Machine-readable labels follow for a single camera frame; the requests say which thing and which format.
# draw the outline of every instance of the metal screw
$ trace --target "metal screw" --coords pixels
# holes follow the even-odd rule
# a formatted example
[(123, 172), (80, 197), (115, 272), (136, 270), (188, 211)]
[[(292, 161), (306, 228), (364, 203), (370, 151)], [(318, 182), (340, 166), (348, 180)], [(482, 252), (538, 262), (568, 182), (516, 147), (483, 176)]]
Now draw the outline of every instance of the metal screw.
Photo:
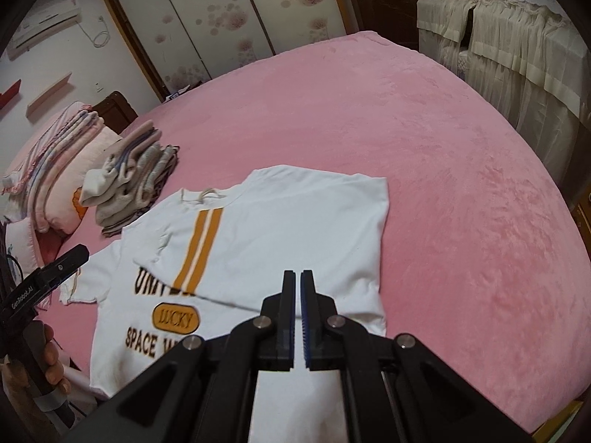
[(340, 328), (345, 326), (345, 317), (341, 315), (332, 315), (326, 318), (326, 322), (329, 324), (330, 327), (333, 328)]
[(261, 328), (267, 328), (269, 325), (271, 325), (271, 318), (265, 315), (257, 316), (254, 320), (252, 320), (252, 324), (261, 330)]
[(195, 335), (189, 335), (182, 339), (182, 345), (188, 350), (196, 350), (201, 346), (201, 338)]
[(417, 343), (417, 340), (415, 340), (412, 335), (404, 333), (402, 335), (398, 335), (396, 343), (398, 343), (401, 348), (412, 348)]

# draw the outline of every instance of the bed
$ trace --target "bed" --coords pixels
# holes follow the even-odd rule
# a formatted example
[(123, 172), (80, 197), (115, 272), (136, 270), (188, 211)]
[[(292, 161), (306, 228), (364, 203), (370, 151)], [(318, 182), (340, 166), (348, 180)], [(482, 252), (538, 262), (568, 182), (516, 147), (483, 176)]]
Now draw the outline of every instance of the bed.
[[(362, 32), (252, 63), (153, 119), (181, 187), (227, 188), (277, 164), (388, 178), (381, 295), (388, 335), (413, 333), (526, 430), (591, 381), (591, 265), (548, 172), (443, 66)], [(91, 253), (94, 210), (62, 252)], [(88, 371), (94, 305), (42, 319)]]

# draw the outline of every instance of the white cable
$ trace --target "white cable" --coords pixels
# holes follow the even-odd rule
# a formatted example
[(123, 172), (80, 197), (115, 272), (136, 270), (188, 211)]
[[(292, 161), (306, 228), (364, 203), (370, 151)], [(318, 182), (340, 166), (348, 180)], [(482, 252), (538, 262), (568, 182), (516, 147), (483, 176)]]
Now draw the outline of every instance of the white cable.
[[(109, 27), (107, 27), (107, 24), (105, 22), (105, 19), (103, 17), (100, 17), (99, 20), (103, 22), (103, 25), (105, 26), (105, 30), (102, 31), (102, 32), (100, 32), (94, 38), (91, 38), (90, 35), (84, 31), (84, 28), (82, 28), (82, 25), (80, 23), (78, 23), (78, 26), (80, 27), (80, 29), (82, 30), (82, 32), (86, 35), (86, 37), (88, 38), (88, 40), (90, 40), (90, 42), (93, 44), (93, 46), (95, 48), (102, 48), (102, 47), (104, 47), (109, 42), (109, 40), (110, 40)], [(97, 43), (96, 41), (99, 39), (99, 37), (105, 37), (105, 40), (102, 43)]]

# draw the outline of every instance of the orange oval logo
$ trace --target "orange oval logo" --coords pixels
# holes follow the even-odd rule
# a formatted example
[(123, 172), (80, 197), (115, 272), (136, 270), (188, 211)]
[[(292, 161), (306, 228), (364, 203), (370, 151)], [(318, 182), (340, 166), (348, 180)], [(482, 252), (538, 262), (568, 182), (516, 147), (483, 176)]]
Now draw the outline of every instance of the orange oval logo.
[(155, 328), (180, 335), (188, 335), (199, 328), (197, 309), (187, 305), (161, 303), (152, 312), (152, 324)]

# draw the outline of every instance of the yellow stripe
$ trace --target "yellow stripe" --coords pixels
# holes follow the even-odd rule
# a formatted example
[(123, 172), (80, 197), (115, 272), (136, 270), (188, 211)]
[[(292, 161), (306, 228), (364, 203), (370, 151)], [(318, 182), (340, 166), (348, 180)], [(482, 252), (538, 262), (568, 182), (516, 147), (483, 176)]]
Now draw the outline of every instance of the yellow stripe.
[(203, 241), (203, 248), (201, 249), (201, 253), (199, 254), (199, 260), (197, 260), (197, 264), (195, 265), (193, 275), (191, 275), (191, 278), (188, 281), (188, 286), (186, 289), (188, 293), (194, 294), (197, 285), (201, 281), (203, 272), (205, 271), (205, 265), (208, 263), (209, 252), (212, 249), (213, 240), (215, 239), (216, 233), (218, 232), (218, 227), (220, 226), (222, 211), (223, 208), (216, 208), (212, 213), (212, 219), (209, 222), (208, 233), (205, 236), (205, 241)]
[(191, 237), (191, 242), (188, 245), (187, 256), (185, 257), (184, 263), (182, 264), (182, 268), (178, 277), (174, 281), (172, 287), (176, 290), (180, 290), (182, 284), (187, 278), (188, 271), (191, 268), (191, 264), (193, 263), (193, 258), (195, 258), (195, 252), (197, 251), (197, 246), (199, 246), (199, 240), (201, 240), (201, 235), (203, 233), (203, 227), (205, 226), (205, 219), (208, 217), (209, 210), (203, 210), (199, 212), (199, 216), (195, 221), (195, 230), (193, 231), (193, 237)]

